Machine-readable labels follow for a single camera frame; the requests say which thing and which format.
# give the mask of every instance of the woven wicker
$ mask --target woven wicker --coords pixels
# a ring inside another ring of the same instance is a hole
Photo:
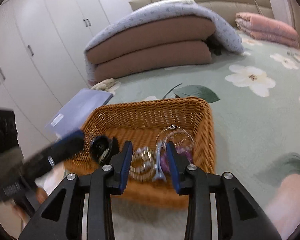
[[[92,173],[98,164],[89,154],[91,140],[105,134],[116,137],[120,147],[130,140],[133,148],[148,146],[155,150],[158,133],[170,124],[182,127],[194,137],[194,164],[206,172],[214,172],[215,148],[211,109],[200,98],[176,98],[102,106],[94,110],[82,126],[84,150],[65,161],[65,168],[78,175]],[[137,182],[129,179],[122,197],[141,204],[166,208],[186,208],[187,196],[178,196],[168,183]]]

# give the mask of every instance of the folded blanket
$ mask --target folded blanket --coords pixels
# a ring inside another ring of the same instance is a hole
[[[95,81],[95,69],[97,65],[88,61],[86,52],[105,41],[106,39],[122,32],[128,28],[142,25],[145,23],[168,19],[178,16],[195,15],[198,17],[210,19],[216,26],[213,36],[231,52],[241,53],[244,48],[241,44],[241,37],[235,32],[235,29],[229,25],[220,15],[196,4],[193,0],[186,1],[164,1],[155,2],[144,6],[119,21],[112,23],[100,33],[98,33],[85,48],[86,70],[89,81]]]
[[[253,31],[249,30],[243,26],[240,26],[239,29],[243,31],[245,34],[249,35],[250,37],[256,39],[256,40],[266,40],[266,41],[272,41],[280,44],[287,45],[289,47],[299,48],[299,42],[296,40],[292,40],[289,38],[286,38],[284,36],[280,36],[274,33],[267,33],[267,32],[259,32],[259,31]]]
[[[260,14],[255,13],[237,13],[235,15],[237,26],[245,27],[251,31],[272,33],[291,40],[298,40],[297,31],[290,25],[270,19]]]

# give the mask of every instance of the green floral bed sheet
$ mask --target green floral bed sheet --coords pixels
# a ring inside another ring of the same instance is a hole
[[[215,51],[208,65],[120,78],[109,104],[161,99],[179,84],[167,98],[207,100],[216,173],[232,172],[264,207],[286,176],[300,174],[300,50],[239,35],[242,54]]]

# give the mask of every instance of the white wardrobe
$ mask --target white wardrobe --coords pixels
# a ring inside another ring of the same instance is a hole
[[[56,139],[45,125],[87,87],[84,48],[108,25],[99,0],[0,6],[0,107],[14,110],[25,157]]]

